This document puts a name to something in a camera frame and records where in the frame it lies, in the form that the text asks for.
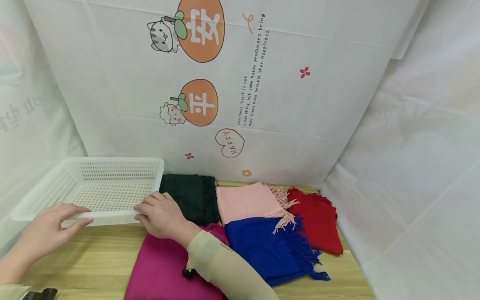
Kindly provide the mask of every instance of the white backdrop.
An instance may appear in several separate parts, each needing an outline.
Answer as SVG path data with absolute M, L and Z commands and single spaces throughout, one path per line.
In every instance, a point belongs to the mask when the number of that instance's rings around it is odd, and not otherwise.
M 10 210 L 60 160 L 85 154 L 24 3 L 0 1 L 0 256 L 25 225 Z
M 90 156 L 318 186 L 419 1 L 25 3 Z
M 478 299 L 480 3 L 430 1 L 322 192 L 379 299 Z

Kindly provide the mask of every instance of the red scarf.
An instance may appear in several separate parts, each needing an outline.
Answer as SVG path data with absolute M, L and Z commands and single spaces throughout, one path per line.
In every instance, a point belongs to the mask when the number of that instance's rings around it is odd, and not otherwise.
M 343 253 L 336 229 L 336 208 L 330 200 L 317 193 L 304 194 L 293 187 L 288 190 L 288 200 L 299 202 L 289 211 L 303 217 L 304 234 L 312 247 L 334 255 Z

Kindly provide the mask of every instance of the beige arm sleeve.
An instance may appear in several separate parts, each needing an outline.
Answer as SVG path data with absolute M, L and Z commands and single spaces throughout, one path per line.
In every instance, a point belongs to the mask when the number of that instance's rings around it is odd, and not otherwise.
M 278 300 L 273 289 L 240 255 L 201 231 L 187 248 L 187 268 L 195 269 L 229 300 Z
M 22 300 L 30 291 L 30 288 L 21 284 L 0 286 L 0 300 Z

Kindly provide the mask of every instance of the blue fringe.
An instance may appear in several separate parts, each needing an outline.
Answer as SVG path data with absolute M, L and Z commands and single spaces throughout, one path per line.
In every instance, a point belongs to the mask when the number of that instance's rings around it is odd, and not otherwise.
M 330 280 L 327 272 L 315 272 L 313 269 L 314 264 L 322 264 L 318 259 L 322 252 L 320 249 L 312 248 L 307 238 L 301 234 L 303 231 L 303 218 L 296 215 L 295 222 L 297 223 L 295 227 L 293 224 L 288 224 L 283 230 L 279 230 L 277 234 L 282 234 L 286 237 L 285 240 L 288 247 L 303 272 L 315 280 Z

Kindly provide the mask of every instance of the heart drawing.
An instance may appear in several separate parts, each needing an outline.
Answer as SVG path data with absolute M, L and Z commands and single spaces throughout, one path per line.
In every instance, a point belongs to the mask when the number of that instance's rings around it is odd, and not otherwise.
M 226 158 L 236 158 L 245 145 L 245 139 L 230 128 L 224 128 L 217 132 L 215 140 L 222 146 L 222 155 Z

